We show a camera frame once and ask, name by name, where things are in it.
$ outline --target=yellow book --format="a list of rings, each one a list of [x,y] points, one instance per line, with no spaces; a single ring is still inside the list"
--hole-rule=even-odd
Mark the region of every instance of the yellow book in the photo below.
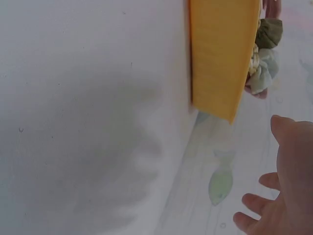
[[[257,32],[259,0],[190,0],[192,99],[233,122]]]

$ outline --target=green scrunchie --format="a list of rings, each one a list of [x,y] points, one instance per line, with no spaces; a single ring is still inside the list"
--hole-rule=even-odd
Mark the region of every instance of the green scrunchie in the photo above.
[[[283,35],[283,22],[279,19],[261,19],[255,43],[259,49],[272,49],[278,45]]]

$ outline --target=white wall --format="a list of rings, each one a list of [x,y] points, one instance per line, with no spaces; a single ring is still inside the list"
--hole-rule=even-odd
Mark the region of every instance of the white wall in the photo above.
[[[196,112],[183,0],[2,0],[0,234],[150,235]]]

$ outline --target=fish drawing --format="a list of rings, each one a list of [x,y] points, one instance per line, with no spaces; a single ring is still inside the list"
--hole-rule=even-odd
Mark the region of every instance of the fish drawing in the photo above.
[[[231,163],[235,155],[235,151],[214,151],[214,156],[220,164],[214,171],[209,183],[209,197],[213,206],[221,203],[231,191],[233,186]]]
[[[311,104],[313,104],[313,66],[299,60],[300,65],[308,72],[306,90]]]

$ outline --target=white surface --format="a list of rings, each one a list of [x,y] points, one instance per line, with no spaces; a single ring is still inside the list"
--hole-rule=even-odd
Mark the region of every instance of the white surface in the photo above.
[[[241,197],[247,192],[271,199],[277,196],[258,184],[263,173],[276,171],[278,145],[270,132],[270,117],[279,114],[313,121],[313,6],[306,0],[282,0],[282,4],[285,33],[277,48],[279,82],[274,82],[267,100],[244,94],[233,126],[201,116],[155,235],[241,235],[232,222],[233,214],[253,215]],[[236,151],[232,190],[216,207],[208,195],[210,178],[219,166],[213,150]]]
[[[196,112],[182,0],[2,0],[0,234],[150,235]]]

